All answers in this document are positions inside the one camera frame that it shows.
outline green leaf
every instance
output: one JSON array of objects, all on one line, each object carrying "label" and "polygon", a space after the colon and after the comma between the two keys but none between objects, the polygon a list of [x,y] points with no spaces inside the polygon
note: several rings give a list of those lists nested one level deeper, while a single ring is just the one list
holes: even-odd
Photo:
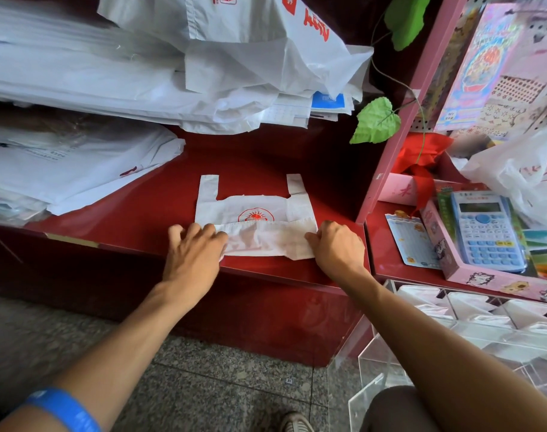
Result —
[{"label": "green leaf", "polygon": [[393,48],[405,49],[423,28],[423,14],[430,0],[392,0],[385,11],[385,25],[392,32]]},{"label": "green leaf", "polygon": [[400,126],[400,117],[393,113],[391,102],[385,97],[380,97],[367,104],[358,113],[358,127],[349,143],[371,142],[377,144],[388,140],[400,129]]}]

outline blue calculator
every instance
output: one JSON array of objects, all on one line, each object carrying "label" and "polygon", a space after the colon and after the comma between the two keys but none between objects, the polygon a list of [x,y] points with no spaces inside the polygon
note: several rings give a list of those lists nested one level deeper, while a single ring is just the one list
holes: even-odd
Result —
[{"label": "blue calculator", "polygon": [[452,205],[464,262],[512,273],[525,270],[524,251],[499,195],[485,190],[452,192]]}]

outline tiled floor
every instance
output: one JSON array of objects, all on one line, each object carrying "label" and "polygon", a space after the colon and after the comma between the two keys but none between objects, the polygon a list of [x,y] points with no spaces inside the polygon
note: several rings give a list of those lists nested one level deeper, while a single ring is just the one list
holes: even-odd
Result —
[{"label": "tiled floor", "polygon": [[[10,410],[114,324],[0,298],[0,408]],[[274,431],[301,411],[328,429],[327,372],[169,337],[114,431]]]}]

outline sneaker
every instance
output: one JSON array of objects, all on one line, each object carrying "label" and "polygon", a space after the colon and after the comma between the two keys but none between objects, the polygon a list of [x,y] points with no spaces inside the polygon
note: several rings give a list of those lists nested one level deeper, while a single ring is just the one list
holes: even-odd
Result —
[{"label": "sneaker", "polygon": [[304,414],[290,412],[283,418],[279,432],[314,432],[314,430]]}]

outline blue wristband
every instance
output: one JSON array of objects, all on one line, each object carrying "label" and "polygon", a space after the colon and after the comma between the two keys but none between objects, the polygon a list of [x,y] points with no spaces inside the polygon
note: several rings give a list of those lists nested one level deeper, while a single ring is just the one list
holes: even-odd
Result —
[{"label": "blue wristband", "polygon": [[37,406],[52,414],[70,432],[101,432],[97,421],[90,413],[62,389],[46,388],[34,392],[25,400],[25,404]]}]

